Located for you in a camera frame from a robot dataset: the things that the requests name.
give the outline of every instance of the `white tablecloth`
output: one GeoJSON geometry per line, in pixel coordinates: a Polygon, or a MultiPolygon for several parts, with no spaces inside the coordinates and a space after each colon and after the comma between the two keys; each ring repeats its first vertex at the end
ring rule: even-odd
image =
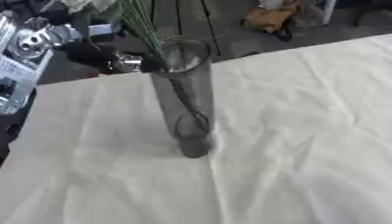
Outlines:
{"type": "Polygon", "coordinates": [[[148,75],[40,87],[0,223],[392,223],[391,35],[219,63],[213,82],[218,147],[197,160],[148,75]]]}

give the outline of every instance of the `brown bag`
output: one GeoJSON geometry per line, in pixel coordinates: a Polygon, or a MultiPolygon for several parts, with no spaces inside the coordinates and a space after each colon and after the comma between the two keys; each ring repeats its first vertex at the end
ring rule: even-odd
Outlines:
{"type": "Polygon", "coordinates": [[[279,10],[266,10],[254,8],[245,18],[243,23],[246,27],[254,30],[263,30],[273,33],[282,28],[284,21],[291,17],[297,10],[296,1],[286,0],[279,10]]]}

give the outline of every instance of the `floor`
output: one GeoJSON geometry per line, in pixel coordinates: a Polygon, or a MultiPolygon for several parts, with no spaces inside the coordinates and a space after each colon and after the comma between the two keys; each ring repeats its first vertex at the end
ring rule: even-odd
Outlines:
{"type": "MultiPolygon", "coordinates": [[[[179,33],[175,1],[157,1],[154,21],[161,38],[179,33]]],[[[257,4],[256,0],[206,0],[206,4],[211,12],[221,55],[217,54],[200,0],[180,1],[181,24],[185,35],[204,39],[210,43],[215,62],[239,58],[254,52],[274,52],[392,32],[392,12],[380,11],[370,14],[365,17],[361,26],[353,27],[350,25],[353,11],[345,9],[336,10],[328,26],[295,32],[294,39],[285,43],[239,25],[241,17],[257,4]]],[[[143,50],[141,44],[132,37],[118,38],[114,45],[120,49],[136,52],[143,50]]],[[[85,79],[96,73],[97,71],[91,67],[68,62],[64,53],[57,53],[45,71],[41,84],[85,79]]]]}

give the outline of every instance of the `clear glass cylinder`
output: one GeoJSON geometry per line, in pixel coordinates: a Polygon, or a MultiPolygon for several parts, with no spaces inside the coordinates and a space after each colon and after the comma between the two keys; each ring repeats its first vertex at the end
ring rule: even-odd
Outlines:
{"type": "Polygon", "coordinates": [[[214,96],[210,47],[196,38],[175,37],[163,44],[167,70],[152,73],[167,129],[188,158],[213,148],[214,96]]]}

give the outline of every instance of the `white cloth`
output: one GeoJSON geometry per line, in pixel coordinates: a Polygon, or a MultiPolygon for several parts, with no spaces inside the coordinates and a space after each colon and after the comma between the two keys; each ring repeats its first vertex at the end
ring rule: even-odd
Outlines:
{"type": "Polygon", "coordinates": [[[181,157],[146,74],[40,87],[2,224],[392,222],[392,36],[213,66],[217,149],[181,157]]]}
{"type": "Polygon", "coordinates": [[[284,0],[259,0],[259,7],[267,10],[278,10],[284,5],[284,0]]]}

